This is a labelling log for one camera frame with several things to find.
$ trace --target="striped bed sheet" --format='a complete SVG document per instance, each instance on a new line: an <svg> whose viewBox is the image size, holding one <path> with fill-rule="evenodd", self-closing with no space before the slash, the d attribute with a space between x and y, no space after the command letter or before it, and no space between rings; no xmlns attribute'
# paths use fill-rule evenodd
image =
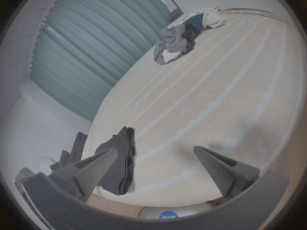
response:
<svg viewBox="0 0 307 230"><path fill-rule="evenodd" d="M167 65L150 49L105 97L82 159L135 130L129 192L94 193L131 205L177 207L221 197L193 153L203 146L264 170L286 146L306 97L306 46L273 14L221 10L228 23L203 31L193 51Z"/></svg>

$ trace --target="blue cloth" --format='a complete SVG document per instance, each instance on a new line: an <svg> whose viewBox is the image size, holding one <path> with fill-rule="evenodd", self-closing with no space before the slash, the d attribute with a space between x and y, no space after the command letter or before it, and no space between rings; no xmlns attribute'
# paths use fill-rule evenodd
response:
<svg viewBox="0 0 307 230"><path fill-rule="evenodd" d="M199 13L197 15L194 15L193 17L187 19L185 22L183 22L184 25L192 25L196 29L200 30L203 28L203 13Z"/></svg>
<svg viewBox="0 0 307 230"><path fill-rule="evenodd" d="M161 0L57 0L37 37L30 78L93 121L104 97L155 45L169 13Z"/></svg>

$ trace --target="wooden floor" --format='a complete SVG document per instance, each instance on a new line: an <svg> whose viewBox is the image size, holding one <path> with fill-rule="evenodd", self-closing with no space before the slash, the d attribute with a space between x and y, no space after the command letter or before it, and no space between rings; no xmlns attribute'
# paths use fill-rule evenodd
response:
<svg viewBox="0 0 307 230"><path fill-rule="evenodd" d="M294 193L301 177L307 168L307 105L305 104L300 122L294 131L289 143L278 158L267 168L289 179L289 186L285 191L279 204L269 216L267 221L261 226L264 229L269 222L285 206L288 199ZM223 199L212 201L213 205L223 203ZM101 196L92 194L88 200L88 205L102 211L113 213L119 216L137 218L142 206L127 205L119 202L109 201Z"/></svg>

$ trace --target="curtain fold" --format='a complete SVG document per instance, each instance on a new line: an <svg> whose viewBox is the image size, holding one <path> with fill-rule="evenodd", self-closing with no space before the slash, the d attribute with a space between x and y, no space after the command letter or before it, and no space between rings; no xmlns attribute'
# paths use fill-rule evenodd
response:
<svg viewBox="0 0 307 230"><path fill-rule="evenodd" d="M161 0L57 0L40 29L30 78L93 121L103 98L168 25Z"/></svg>

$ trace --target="mattress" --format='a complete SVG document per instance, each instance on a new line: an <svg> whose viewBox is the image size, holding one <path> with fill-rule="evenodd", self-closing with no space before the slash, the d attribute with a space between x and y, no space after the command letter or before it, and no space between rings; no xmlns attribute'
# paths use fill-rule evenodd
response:
<svg viewBox="0 0 307 230"><path fill-rule="evenodd" d="M264 170L291 137L306 97L306 46L273 14L221 10L227 24L203 31L194 50L167 65L150 49L105 97L82 159L135 130L131 205L177 207L221 197L193 153L203 146Z"/></svg>

